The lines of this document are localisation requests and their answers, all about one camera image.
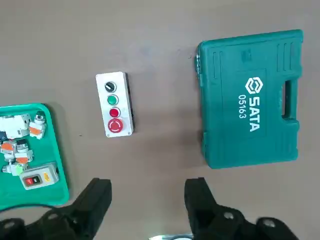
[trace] black switch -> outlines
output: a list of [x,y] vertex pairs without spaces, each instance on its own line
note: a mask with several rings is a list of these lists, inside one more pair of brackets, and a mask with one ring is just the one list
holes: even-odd
[[111,82],[111,81],[108,81],[105,85],[104,85],[104,88],[105,90],[108,92],[108,93],[113,93],[115,90],[116,90],[116,85]]
[[36,184],[40,184],[42,181],[40,180],[39,176],[34,176],[32,178],[32,181],[33,181],[33,184],[36,185]]

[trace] switch box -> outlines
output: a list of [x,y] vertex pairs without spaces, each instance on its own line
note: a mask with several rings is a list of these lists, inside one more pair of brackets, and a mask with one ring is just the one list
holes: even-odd
[[55,163],[29,168],[19,175],[25,190],[50,186],[59,181]]
[[130,136],[134,131],[128,79],[125,72],[95,76],[105,135],[108,138]]

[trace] red emergency stop button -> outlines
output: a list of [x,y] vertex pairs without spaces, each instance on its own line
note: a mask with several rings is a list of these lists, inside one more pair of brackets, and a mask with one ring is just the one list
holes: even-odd
[[117,118],[120,116],[120,110],[117,107],[113,107],[110,109],[109,114],[113,118]]
[[108,128],[114,134],[120,133],[123,127],[124,125],[119,118],[113,118],[108,122]]

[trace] gray tabletop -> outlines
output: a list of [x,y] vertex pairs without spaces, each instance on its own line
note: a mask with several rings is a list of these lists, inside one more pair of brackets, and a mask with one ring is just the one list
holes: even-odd
[[[219,203],[319,236],[319,1],[3,0],[1,105],[41,102],[57,118],[72,199],[94,177],[113,201],[95,239],[190,231],[184,182],[205,177]],[[201,155],[193,65],[203,40],[303,29],[299,158],[212,170]],[[105,137],[95,75],[129,76],[136,132]]]

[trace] metal part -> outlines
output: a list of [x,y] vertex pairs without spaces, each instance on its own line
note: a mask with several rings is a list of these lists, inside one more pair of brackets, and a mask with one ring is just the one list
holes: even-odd
[[223,216],[226,219],[234,219],[234,215],[231,212],[225,212]]
[[6,223],[4,225],[4,228],[5,229],[9,229],[9,228],[13,227],[14,225],[15,225],[15,222],[14,221],[10,221],[10,222],[8,222],[8,223]]
[[201,72],[200,72],[200,55],[197,54],[195,55],[195,71],[197,73],[197,75],[200,75]]
[[268,226],[268,227],[271,227],[271,228],[274,228],[276,226],[274,221],[272,221],[270,219],[263,220],[263,224]]
[[176,234],[176,235],[157,235],[150,237],[149,240],[192,240],[193,235],[187,234]]
[[25,149],[29,149],[27,140],[25,140],[25,139],[17,140],[16,141],[16,150],[19,152],[19,151],[23,151]]

